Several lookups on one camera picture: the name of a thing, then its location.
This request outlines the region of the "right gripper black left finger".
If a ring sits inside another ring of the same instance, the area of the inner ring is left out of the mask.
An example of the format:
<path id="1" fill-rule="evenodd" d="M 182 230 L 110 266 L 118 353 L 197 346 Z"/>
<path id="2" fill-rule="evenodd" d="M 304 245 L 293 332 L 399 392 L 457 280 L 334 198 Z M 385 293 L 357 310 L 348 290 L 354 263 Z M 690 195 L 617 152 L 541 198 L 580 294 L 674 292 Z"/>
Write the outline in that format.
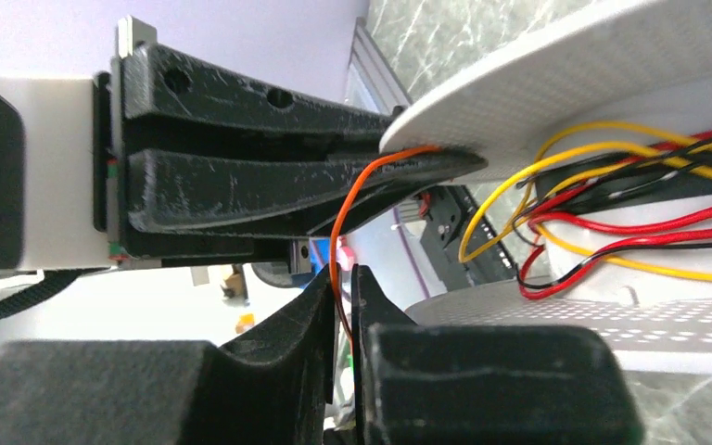
<path id="1" fill-rule="evenodd" d="M 328 271 L 246 333 L 0 346 L 0 444 L 319 444 L 333 397 Z"/>

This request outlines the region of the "white filament spool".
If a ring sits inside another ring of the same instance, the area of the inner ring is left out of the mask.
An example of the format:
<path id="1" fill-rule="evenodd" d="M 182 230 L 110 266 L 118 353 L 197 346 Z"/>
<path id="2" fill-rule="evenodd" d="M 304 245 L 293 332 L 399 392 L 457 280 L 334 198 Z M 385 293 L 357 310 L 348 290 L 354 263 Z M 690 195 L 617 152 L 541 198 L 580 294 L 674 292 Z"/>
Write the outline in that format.
<path id="1" fill-rule="evenodd" d="M 712 130 L 712 1 L 605 1 L 525 35 L 416 101 L 383 136 L 394 152 L 422 144 L 466 148 L 505 180 L 555 134 L 558 153 L 586 144 L 650 143 L 605 128 L 645 124 L 677 134 Z M 631 371 L 712 375 L 712 284 L 602 265 L 542 301 L 502 282 L 420 301 L 419 324 L 589 327 Z"/>

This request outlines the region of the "wires wound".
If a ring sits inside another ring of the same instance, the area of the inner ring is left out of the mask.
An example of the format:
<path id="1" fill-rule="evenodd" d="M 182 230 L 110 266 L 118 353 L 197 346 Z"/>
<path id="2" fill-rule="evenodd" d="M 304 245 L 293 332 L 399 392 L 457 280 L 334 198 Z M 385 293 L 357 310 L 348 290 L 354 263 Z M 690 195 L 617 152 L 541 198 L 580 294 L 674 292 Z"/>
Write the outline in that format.
<path id="1" fill-rule="evenodd" d="M 712 284 L 712 273 L 662 266 L 635 259 L 636 253 L 712 251 L 712 206 L 661 222 L 598 222 L 601 210 L 712 194 L 712 131 L 696 135 L 664 132 L 613 121 L 613 130 L 649 135 L 643 145 L 606 141 L 553 153 L 555 135 L 534 161 L 501 183 L 481 204 L 462 236 L 458 259 L 474 260 L 485 247 L 469 245 L 479 221 L 511 187 L 524 194 L 503 228 L 531 232 L 531 251 L 515 267 L 521 295 L 546 299 L 572 289 L 602 263 L 633 271 Z"/>

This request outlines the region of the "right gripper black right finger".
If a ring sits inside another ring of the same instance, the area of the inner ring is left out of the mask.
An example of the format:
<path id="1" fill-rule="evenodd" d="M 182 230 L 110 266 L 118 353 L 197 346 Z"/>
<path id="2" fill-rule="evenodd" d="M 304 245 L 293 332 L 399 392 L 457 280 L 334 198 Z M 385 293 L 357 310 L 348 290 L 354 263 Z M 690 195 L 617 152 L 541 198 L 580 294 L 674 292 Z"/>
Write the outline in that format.
<path id="1" fill-rule="evenodd" d="M 566 325 L 420 325 L 351 275 L 361 444 L 640 444 L 617 359 Z"/>

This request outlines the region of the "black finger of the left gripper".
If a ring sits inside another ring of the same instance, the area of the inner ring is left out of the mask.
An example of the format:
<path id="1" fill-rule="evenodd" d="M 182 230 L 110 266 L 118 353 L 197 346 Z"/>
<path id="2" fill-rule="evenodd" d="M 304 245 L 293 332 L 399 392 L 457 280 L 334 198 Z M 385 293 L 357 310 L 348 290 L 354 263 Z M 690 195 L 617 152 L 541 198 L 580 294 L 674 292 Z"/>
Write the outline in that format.
<path id="1" fill-rule="evenodd" d="M 282 259 L 329 236 L 392 123 L 163 44 L 114 59 L 110 105 L 119 242 L 136 259 Z"/>

